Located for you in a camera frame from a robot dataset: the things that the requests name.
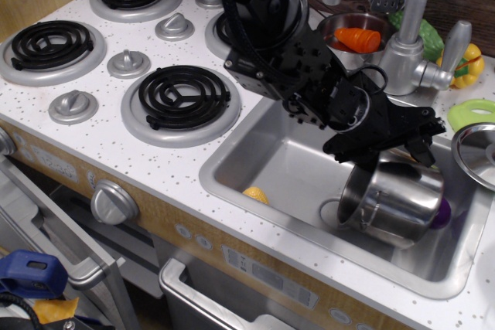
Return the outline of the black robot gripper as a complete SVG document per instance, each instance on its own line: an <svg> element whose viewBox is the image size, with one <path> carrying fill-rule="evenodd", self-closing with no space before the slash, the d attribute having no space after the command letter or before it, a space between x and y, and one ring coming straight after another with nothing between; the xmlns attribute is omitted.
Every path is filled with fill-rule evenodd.
<svg viewBox="0 0 495 330"><path fill-rule="evenodd" d="M370 98L365 118L354 128L337 131L323 151L340 163L353 162L372 172L381 152L403 147L416 162L431 167L435 164L432 137L445 129L431 107L399 106L380 94Z"/></svg>

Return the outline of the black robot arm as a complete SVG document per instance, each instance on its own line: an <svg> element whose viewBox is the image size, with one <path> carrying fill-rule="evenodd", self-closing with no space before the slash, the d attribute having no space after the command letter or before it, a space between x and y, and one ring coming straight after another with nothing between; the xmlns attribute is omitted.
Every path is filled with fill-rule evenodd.
<svg viewBox="0 0 495 330"><path fill-rule="evenodd" d="M298 122L329 128L323 146L338 162L366 165L404 147L431 166L432 139L445 130L430 107L398 106L391 96L415 88L417 70L442 78L422 59L419 23L426 0L407 0L399 31L374 66L346 70L309 26L307 0L222 0L231 51L225 68L247 90L280 100Z"/></svg>

